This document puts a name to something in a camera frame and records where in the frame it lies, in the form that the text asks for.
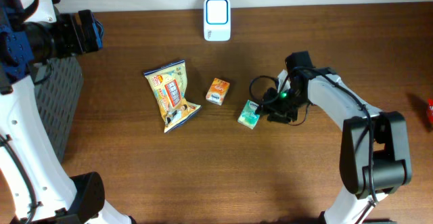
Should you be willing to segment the teal tissue pack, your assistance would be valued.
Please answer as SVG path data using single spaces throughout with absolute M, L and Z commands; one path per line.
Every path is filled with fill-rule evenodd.
M 249 129 L 253 129 L 260 118 L 260 115 L 256 113 L 257 108 L 257 103 L 248 100 L 237 120 L 238 123 L 248 127 Z

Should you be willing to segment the orange tissue pack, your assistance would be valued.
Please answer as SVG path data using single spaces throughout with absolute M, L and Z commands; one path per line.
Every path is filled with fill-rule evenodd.
M 215 78 L 206 94 L 206 100 L 221 106 L 229 90 L 229 87 L 230 83 L 227 81 Z

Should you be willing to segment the yellow snack bag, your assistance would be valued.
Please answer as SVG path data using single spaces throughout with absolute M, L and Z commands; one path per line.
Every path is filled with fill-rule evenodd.
M 143 75 L 148 80 L 158 103 L 165 133 L 180 127 L 201 109 L 201 105 L 191 103 L 185 98 L 187 89 L 185 60 L 145 71 Z

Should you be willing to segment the red snack packet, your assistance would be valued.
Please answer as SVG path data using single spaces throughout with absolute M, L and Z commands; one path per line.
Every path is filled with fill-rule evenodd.
M 429 120 L 429 123 L 433 125 L 433 99 L 428 99 L 428 108 L 426 110 L 426 114 Z

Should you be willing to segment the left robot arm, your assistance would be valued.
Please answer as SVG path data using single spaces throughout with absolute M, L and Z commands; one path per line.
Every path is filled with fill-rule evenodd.
M 14 222 L 132 223 L 106 200 L 98 173 L 66 174 L 38 111 L 31 68 L 102 47 L 93 13 L 59 14 L 59 2 L 1 0 L 1 171 Z

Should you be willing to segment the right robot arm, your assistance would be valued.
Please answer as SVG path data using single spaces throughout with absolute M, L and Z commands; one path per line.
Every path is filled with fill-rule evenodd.
M 407 125 L 350 90 L 331 68 L 296 66 L 275 78 L 256 113 L 296 125 L 301 106 L 319 106 L 342 131 L 342 189 L 318 223 L 363 223 L 370 212 L 412 178 Z

